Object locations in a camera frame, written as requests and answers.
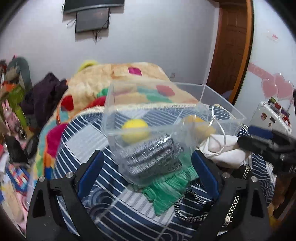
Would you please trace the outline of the white drawstring pouch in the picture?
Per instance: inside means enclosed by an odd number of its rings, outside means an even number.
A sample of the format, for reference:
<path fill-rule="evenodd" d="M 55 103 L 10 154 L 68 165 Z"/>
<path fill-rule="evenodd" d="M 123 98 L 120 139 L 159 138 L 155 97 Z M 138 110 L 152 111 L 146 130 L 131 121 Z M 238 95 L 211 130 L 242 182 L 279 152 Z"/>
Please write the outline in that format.
<path fill-rule="evenodd" d="M 238 169 L 250 156 L 249 151 L 240 149 L 237 144 L 242 121 L 221 106 L 213 105 L 209 107 L 206 122 L 216 129 L 216 133 L 204 140 L 197 139 L 197 148 L 218 166 Z"/>

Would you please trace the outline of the black hat with silver chains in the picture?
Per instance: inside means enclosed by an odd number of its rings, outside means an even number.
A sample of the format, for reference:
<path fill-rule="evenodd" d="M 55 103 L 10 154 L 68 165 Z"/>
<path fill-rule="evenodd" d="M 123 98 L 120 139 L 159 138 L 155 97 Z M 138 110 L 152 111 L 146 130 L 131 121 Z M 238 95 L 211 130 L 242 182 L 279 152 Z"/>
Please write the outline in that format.
<path fill-rule="evenodd" d="M 233 174 L 222 174 L 223 189 L 200 227 L 204 240 L 267 240 L 271 227 L 259 181 L 245 166 Z"/>

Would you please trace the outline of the yellow rectangular sponge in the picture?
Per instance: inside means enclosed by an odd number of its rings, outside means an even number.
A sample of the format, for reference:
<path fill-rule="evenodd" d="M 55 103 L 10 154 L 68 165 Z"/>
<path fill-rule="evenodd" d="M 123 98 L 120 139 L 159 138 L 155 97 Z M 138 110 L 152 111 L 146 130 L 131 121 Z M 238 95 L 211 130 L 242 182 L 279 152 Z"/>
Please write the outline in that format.
<path fill-rule="evenodd" d="M 213 126 L 209 125 L 209 123 L 197 115 L 186 116 L 183 118 L 182 122 L 190 127 L 191 133 L 194 135 L 196 140 L 204 140 L 210 135 L 216 133 L 216 129 Z"/>

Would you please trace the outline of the yellow sponge ball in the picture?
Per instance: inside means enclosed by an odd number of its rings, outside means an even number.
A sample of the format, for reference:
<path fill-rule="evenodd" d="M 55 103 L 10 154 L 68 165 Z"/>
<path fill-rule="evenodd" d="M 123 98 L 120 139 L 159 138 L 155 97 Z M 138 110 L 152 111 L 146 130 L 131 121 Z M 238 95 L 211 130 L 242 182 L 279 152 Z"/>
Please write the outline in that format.
<path fill-rule="evenodd" d="M 142 119 L 127 120 L 121 127 L 121 138 L 128 144 L 143 141 L 149 137 L 148 124 Z"/>

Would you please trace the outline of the white suitcase with stickers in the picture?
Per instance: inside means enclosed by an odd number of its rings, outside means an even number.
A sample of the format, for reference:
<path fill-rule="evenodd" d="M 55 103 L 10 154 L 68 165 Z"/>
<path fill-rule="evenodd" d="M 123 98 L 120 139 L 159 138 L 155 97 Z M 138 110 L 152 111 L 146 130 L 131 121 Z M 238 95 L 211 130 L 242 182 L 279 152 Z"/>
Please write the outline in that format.
<path fill-rule="evenodd" d="M 249 126 L 257 126 L 269 130 L 274 129 L 287 135 L 292 134 L 290 113 L 273 97 L 268 101 L 259 103 Z"/>

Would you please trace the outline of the green knitted cloth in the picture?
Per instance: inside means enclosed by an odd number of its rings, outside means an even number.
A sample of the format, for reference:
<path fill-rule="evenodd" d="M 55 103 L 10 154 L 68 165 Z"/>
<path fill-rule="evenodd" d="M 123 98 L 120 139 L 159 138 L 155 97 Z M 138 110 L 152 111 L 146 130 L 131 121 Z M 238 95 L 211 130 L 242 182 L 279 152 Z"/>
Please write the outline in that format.
<path fill-rule="evenodd" d="M 156 216 L 165 213 L 185 193 L 187 187 L 198 178 L 191 163 L 191 153 L 180 154 L 179 160 L 184 167 L 175 173 L 158 178 L 146 187 L 132 185 L 152 203 Z"/>

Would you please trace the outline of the blue white patterned bedspread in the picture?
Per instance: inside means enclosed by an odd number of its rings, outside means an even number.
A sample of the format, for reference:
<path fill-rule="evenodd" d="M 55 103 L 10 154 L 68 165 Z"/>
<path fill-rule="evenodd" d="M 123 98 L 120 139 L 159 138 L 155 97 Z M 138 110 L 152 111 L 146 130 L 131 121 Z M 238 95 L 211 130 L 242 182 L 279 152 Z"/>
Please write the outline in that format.
<path fill-rule="evenodd" d="M 103 113 L 83 111 L 70 124 L 82 124 L 68 137 L 62 137 L 52 178 L 75 172 L 95 150 L 104 155 L 104 165 L 82 203 L 107 240 L 189 240 L 193 226 L 175 216 L 174 207 L 156 216 L 152 203 L 126 182 L 118 171 L 107 138 L 101 132 Z M 271 164 L 261 156 L 247 161 L 258 178 L 267 204 L 274 195 L 276 176 Z"/>

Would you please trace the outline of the colourful patterned book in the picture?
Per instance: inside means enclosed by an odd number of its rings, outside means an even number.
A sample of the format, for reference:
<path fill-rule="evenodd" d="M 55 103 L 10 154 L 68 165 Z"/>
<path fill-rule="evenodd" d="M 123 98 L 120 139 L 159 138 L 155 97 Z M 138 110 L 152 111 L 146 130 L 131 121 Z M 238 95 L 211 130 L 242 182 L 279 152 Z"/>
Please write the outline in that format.
<path fill-rule="evenodd" d="M 6 174 L 9 176 L 17 192 L 27 192 L 30 175 L 24 167 L 15 167 L 9 164 L 6 168 Z"/>

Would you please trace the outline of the clear plastic storage box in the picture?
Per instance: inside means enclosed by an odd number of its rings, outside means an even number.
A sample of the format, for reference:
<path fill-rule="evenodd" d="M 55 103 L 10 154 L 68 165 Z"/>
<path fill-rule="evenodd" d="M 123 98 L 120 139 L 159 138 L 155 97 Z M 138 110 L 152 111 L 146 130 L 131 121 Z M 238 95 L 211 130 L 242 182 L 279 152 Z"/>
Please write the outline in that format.
<path fill-rule="evenodd" d="M 208 120 L 209 107 L 219 105 L 229 111 L 235 118 L 242 121 L 245 120 L 244 115 L 238 111 L 231 103 L 229 103 L 220 94 L 215 92 L 207 85 L 174 83 L 168 85 L 184 90 L 186 93 L 195 97 L 197 103 L 173 103 L 152 101 L 136 103 L 128 100 L 124 103 L 119 99 L 119 92 L 125 87 L 132 87 L 140 93 L 152 93 L 157 82 L 150 84 L 142 84 L 139 81 L 113 82 L 108 88 L 105 111 L 102 119 L 102 130 L 104 133 L 112 130 L 121 130 L 122 125 L 132 119 L 142 119 L 149 127 L 177 125 L 182 123 L 184 117 L 189 115 L 197 115 L 204 121 Z"/>

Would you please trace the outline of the dark purple garment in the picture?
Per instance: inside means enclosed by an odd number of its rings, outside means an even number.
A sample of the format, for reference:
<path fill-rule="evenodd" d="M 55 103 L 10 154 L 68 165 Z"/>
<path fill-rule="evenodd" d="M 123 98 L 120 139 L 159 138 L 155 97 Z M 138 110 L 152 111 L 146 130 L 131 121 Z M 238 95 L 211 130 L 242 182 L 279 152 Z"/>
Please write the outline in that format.
<path fill-rule="evenodd" d="M 67 81 L 59 80 L 51 72 L 35 84 L 20 103 L 27 125 L 42 128 L 53 115 L 67 89 Z"/>

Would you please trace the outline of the brown wooden door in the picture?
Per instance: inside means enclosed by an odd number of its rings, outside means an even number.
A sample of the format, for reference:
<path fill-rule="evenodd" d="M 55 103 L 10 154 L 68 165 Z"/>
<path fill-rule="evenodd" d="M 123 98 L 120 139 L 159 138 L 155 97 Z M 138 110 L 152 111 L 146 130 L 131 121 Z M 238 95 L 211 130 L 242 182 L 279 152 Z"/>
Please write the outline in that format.
<path fill-rule="evenodd" d="M 219 16 L 207 85 L 234 104 L 247 71 L 254 30 L 252 1 L 216 1 Z"/>

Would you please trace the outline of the pink bunny figurine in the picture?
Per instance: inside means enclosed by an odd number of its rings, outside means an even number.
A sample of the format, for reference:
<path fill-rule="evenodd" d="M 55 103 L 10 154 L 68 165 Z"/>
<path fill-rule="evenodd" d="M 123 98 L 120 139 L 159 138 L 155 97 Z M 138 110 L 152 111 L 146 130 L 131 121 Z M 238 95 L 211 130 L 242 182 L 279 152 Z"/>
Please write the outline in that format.
<path fill-rule="evenodd" d="M 10 134 L 12 136 L 18 135 L 18 130 L 20 128 L 20 121 L 16 114 L 12 111 L 9 101 L 6 99 L 2 103 L 3 115 L 6 126 L 8 127 Z"/>

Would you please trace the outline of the colourful fleece blanket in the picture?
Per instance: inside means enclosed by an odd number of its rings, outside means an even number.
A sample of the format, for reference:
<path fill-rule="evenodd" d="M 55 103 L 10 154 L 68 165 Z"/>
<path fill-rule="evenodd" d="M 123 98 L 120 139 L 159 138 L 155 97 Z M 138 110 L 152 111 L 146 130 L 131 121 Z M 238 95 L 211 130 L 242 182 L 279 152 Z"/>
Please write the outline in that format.
<path fill-rule="evenodd" d="M 197 103 L 198 100 L 175 85 L 168 87 L 171 81 L 163 69 L 156 64 L 136 62 L 126 64 L 98 64 L 77 72 L 67 80 L 68 89 L 62 96 L 53 115 L 41 129 L 35 163 L 31 177 L 34 181 L 40 176 L 51 178 L 56 161 L 57 150 L 62 137 L 68 137 L 82 124 L 70 124 L 79 113 L 86 109 L 102 111 L 107 90 L 112 81 L 139 81 L 158 84 L 152 93 L 140 93 L 132 87 L 119 92 L 119 99 L 136 103 L 159 101 L 173 103 Z"/>

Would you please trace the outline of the green cardboard box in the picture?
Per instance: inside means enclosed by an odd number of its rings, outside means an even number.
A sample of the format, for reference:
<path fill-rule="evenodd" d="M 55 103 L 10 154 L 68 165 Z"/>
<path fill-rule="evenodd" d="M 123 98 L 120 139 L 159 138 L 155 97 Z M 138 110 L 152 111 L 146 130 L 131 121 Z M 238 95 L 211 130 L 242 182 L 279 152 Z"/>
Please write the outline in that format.
<path fill-rule="evenodd" d="M 8 84 L 5 85 L 3 89 L 5 90 L 5 92 L 1 93 L 1 103 L 6 99 L 9 101 L 12 111 L 16 114 L 20 121 L 20 128 L 25 130 L 28 127 L 28 125 L 27 120 L 25 118 L 25 114 L 21 109 L 21 102 L 25 99 L 25 90 L 19 84 Z M 4 124 L 6 125 L 3 115 L 2 104 L 1 117 L 3 118 Z"/>

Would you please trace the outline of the yellow green plush toy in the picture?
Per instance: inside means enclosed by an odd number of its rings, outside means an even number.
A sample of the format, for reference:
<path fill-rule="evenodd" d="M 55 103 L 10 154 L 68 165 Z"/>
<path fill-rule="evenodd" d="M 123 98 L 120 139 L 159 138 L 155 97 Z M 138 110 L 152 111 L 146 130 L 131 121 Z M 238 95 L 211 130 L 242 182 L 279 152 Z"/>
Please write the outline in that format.
<path fill-rule="evenodd" d="M 78 69 L 78 72 L 88 68 L 88 67 L 91 67 L 91 66 L 94 66 L 94 65 L 98 65 L 98 62 L 95 61 L 95 60 L 85 60 L 79 67 Z"/>

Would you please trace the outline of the grey green plush toy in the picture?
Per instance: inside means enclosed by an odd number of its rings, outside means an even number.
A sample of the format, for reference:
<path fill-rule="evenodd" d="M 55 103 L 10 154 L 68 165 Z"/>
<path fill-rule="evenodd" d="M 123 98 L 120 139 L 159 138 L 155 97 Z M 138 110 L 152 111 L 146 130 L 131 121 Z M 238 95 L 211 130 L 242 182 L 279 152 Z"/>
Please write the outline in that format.
<path fill-rule="evenodd" d="M 20 84 L 28 92 L 32 88 L 32 81 L 27 60 L 23 57 L 14 57 L 6 67 L 4 80 Z"/>

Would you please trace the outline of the small black wall monitor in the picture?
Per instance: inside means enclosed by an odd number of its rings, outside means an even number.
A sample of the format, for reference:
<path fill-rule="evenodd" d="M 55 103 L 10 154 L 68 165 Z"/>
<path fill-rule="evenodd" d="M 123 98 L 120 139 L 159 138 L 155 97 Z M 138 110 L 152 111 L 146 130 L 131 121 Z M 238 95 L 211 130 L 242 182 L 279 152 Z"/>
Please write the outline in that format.
<path fill-rule="evenodd" d="M 76 13 L 75 32 L 105 30 L 109 27 L 110 8 L 96 8 Z"/>

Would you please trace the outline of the wall mounted black television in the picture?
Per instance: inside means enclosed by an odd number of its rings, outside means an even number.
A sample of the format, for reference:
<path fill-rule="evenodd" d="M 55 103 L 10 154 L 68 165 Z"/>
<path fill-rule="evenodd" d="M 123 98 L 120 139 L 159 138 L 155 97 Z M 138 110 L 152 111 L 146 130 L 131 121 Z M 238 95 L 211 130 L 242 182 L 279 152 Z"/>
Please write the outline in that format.
<path fill-rule="evenodd" d="M 123 6 L 125 0 L 65 0 L 63 13 L 75 13 L 87 9 Z"/>

